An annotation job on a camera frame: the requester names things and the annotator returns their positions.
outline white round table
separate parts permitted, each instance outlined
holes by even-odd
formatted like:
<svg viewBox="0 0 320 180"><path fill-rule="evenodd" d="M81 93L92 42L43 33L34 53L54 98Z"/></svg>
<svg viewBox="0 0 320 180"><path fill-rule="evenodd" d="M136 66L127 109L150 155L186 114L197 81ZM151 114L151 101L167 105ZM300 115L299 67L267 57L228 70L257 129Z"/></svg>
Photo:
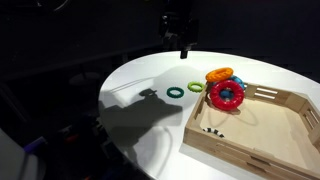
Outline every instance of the white round table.
<svg viewBox="0 0 320 180"><path fill-rule="evenodd" d="M144 56L115 70L100 90L101 121L117 148L142 171L159 180L262 179L214 156L183 144L186 122L199 97L190 81L231 67L243 81L307 94L320 109L320 84L289 70L244 57L212 52ZM184 96L166 95L180 87Z"/></svg>

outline orange ring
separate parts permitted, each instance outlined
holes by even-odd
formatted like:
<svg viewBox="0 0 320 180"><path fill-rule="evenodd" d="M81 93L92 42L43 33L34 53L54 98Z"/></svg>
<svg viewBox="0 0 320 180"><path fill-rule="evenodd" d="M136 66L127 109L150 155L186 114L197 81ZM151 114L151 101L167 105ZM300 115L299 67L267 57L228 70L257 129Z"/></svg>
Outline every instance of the orange ring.
<svg viewBox="0 0 320 180"><path fill-rule="evenodd" d="M208 82L217 82L230 78L233 74L233 69L231 68L220 68L209 72L206 75L206 80Z"/></svg>

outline wooden box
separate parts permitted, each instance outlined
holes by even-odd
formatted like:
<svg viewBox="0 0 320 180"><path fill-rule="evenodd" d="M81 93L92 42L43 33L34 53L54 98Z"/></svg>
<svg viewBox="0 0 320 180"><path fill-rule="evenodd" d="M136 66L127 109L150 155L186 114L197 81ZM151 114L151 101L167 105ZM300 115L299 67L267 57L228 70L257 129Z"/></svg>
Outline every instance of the wooden box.
<svg viewBox="0 0 320 180"><path fill-rule="evenodd" d="M226 112L211 104L211 84L186 124L185 144L268 179L320 179L320 116L307 96L245 83L243 103Z"/></svg>

